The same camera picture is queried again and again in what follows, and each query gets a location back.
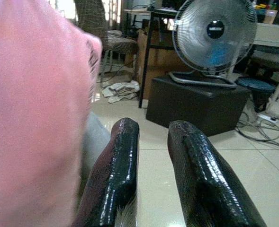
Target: fan stand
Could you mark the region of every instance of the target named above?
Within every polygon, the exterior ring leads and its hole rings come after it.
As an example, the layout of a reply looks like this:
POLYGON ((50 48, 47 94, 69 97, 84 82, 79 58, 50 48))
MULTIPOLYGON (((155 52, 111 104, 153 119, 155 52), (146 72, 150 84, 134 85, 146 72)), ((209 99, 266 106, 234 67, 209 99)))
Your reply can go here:
POLYGON ((192 84, 192 85, 202 85, 202 86, 210 86, 210 87, 225 87, 225 88, 236 88, 236 84, 225 79, 222 78, 220 76, 214 76, 214 75, 205 75, 205 78, 208 79, 216 79, 216 80, 222 80, 223 82, 225 82, 224 84, 222 83, 215 83, 215 82, 205 82, 205 81, 199 81, 199 80, 191 80, 191 79, 182 79, 177 77, 175 74, 182 74, 183 76, 189 76, 191 77, 191 75, 193 74, 194 71, 192 72, 169 72, 169 76, 171 77, 171 79, 173 81, 175 81, 176 83, 179 84, 192 84))

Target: fan center cap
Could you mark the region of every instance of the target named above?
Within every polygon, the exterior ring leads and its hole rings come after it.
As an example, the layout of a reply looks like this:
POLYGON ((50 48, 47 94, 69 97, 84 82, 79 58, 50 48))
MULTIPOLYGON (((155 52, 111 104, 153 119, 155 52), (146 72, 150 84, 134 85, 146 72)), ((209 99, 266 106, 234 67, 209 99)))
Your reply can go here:
POLYGON ((223 22, 220 20, 213 20, 208 26, 207 26, 207 34, 212 39, 218 39, 220 38, 225 31, 225 26, 223 22))

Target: electric fan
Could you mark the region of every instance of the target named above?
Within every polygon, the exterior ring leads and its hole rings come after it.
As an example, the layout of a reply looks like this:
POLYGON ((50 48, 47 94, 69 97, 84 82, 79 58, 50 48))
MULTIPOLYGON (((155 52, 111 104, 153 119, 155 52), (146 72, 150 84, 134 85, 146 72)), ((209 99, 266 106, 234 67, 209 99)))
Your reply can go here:
POLYGON ((186 1, 175 17, 173 44, 179 57, 204 77, 170 72, 171 79, 182 84, 235 88, 235 83, 212 74, 227 69, 232 73, 252 47, 256 28, 257 16, 249 0, 186 1))

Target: cardboard box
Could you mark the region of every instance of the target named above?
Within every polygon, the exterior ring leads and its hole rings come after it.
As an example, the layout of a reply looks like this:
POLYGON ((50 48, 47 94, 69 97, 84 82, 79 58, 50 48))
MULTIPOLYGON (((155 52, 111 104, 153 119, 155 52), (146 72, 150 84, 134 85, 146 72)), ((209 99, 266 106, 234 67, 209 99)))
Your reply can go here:
MULTIPOLYGON (((147 43, 147 35, 143 30, 139 30, 137 42, 139 50, 135 64, 135 76, 136 80, 142 87, 144 56, 147 43)), ((159 34, 159 32, 153 31, 151 44, 172 46, 172 35, 171 33, 159 34)), ((170 71, 187 72, 192 71, 192 68, 183 63, 175 51, 150 49, 144 86, 144 99, 149 99, 152 79, 159 76, 165 76, 166 73, 170 71)))

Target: black stool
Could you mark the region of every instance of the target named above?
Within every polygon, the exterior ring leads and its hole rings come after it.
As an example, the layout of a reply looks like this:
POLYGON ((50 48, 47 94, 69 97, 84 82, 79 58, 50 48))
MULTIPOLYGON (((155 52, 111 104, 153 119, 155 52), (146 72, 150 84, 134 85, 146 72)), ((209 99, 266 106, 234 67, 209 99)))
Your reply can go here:
POLYGON ((170 122, 191 122, 207 136, 233 130, 250 90, 182 85, 168 76, 152 80, 146 118, 164 127, 170 122))

